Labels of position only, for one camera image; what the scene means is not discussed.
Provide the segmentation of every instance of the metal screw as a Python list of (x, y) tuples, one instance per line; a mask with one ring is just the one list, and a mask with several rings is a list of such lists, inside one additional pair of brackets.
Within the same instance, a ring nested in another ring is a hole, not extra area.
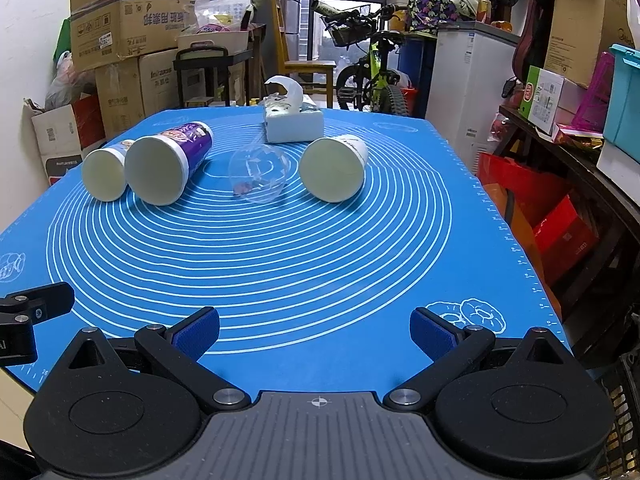
[(389, 399), (400, 406), (411, 406), (420, 401), (420, 394), (411, 388), (398, 388), (389, 394)]
[(213, 400), (225, 406), (233, 406), (244, 399), (244, 393), (236, 388), (222, 388), (213, 394)]

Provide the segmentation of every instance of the teal plastic bin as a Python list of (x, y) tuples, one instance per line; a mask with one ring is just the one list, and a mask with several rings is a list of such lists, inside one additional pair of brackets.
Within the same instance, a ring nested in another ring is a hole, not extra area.
[(616, 57), (604, 138), (640, 162), (640, 52), (613, 45)]

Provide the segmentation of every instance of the chair backrest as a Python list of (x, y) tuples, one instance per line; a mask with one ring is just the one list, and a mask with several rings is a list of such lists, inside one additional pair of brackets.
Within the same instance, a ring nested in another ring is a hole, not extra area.
[(284, 63), (289, 60), (289, 49), (287, 48), (287, 37), (284, 29), (284, 17), (278, 0), (271, 0), (271, 23), (273, 24), (273, 37), (276, 42), (278, 73), (284, 75)]

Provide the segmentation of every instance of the black plastic basket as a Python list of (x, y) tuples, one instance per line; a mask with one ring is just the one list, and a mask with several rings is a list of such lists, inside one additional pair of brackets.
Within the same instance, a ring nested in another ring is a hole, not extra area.
[(335, 46), (350, 46), (370, 38), (376, 31), (370, 23), (345, 25), (332, 23), (331, 17), (322, 17), (326, 31), (331, 36)]
[(609, 394), (616, 418), (596, 474), (605, 478), (640, 470), (640, 347), (622, 354), (598, 382)]

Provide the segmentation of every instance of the transparent plastic cup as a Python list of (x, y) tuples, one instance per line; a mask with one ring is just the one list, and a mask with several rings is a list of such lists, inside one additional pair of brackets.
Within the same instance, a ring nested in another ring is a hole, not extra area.
[(229, 180), (234, 195), (249, 202), (266, 204), (276, 200), (287, 185), (289, 157), (270, 144), (249, 144), (229, 161)]

